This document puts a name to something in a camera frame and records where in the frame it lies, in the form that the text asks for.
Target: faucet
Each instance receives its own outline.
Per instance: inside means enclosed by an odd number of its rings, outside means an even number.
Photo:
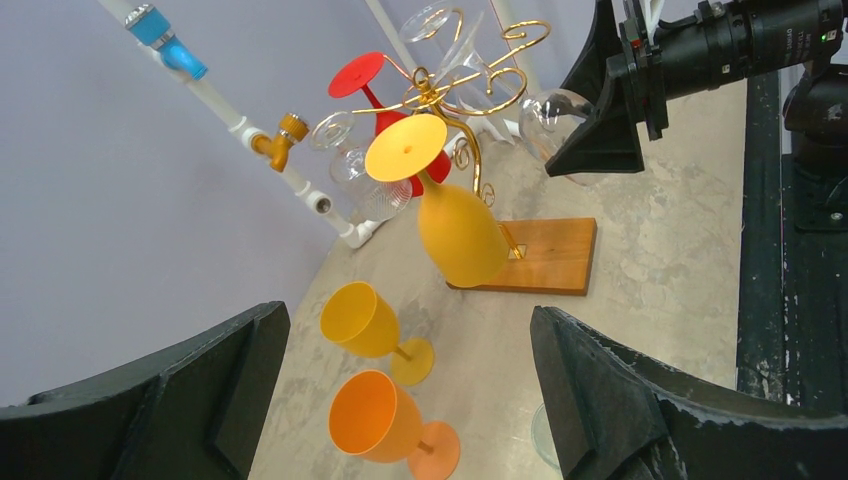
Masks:
[[[288,163],[289,149],[303,140],[307,133],[309,125],[300,116],[287,113],[280,120],[279,130],[274,138],[258,133],[251,139],[250,146],[254,152],[268,157],[272,169],[282,172]]]
[[[197,59],[171,30],[171,23],[153,5],[136,7],[124,20],[124,27],[143,45],[161,55],[162,63],[173,70],[182,70],[200,80],[206,75],[206,65]]]

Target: blue valve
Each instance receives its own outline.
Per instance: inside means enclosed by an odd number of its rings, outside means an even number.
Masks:
[[[145,3],[137,7],[127,16],[124,26],[143,45],[159,52],[168,68],[183,70],[195,80],[206,75],[206,65],[179,41],[171,23],[153,5]]]

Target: glass base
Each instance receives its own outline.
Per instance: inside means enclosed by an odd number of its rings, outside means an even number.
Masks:
[[[397,353],[392,354],[392,363],[389,366],[392,379],[405,386],[421,383],[433,369],[436,358],[433,345],[427,339],[413,337],[398,347],[412,358],[406,360]]]
[[[432,452],[416,448],[407,457],[406,464],[416,480],[445,480],[453,475],[459,465],[459,436],[445,422],[430,422],[424,425],[421,442],[430,446]]]
[[[545,410],[544,403],[536,409],[536,414],[533,415],[530,436],[533,438],[533,447],[536,449],[536,453],[551,468],[559,472],[559,458],[557,458],[554,437],[551,435],[551,424],[548,423],[548,411]]]

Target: yellow valve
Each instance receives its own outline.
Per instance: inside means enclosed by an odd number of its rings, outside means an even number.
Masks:
[[[273,140],[267,135],[260,134],[253,137],[251,147],[254,152],[271,159],[271,168],[282,172],[289,161],[289,150],[306,138],[307,133],[309,133],[309,126],[306,122],[293,113],[287,113],[280,120],[280,129]]]

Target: yellow wine glass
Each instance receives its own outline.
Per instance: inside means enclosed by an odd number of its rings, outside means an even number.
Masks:
[[[447,133],[445,122],[432,114],[399,120],[371,143],[365,170],[380,182],[418,175],[424,187],[418,209],[424,249],[448,283],[472,288],[500,272],[509,259],[509,244],[481,199],[464,188],[439,185],[427,174]]]
[[[392,307],[366,282],[340,288],[321,311],[321,333],[348,352],[365,358],[391,354],[389,371],[401,385],[415,385],[433,369],[435,353],[425,338],[400,343],[400,325]]]

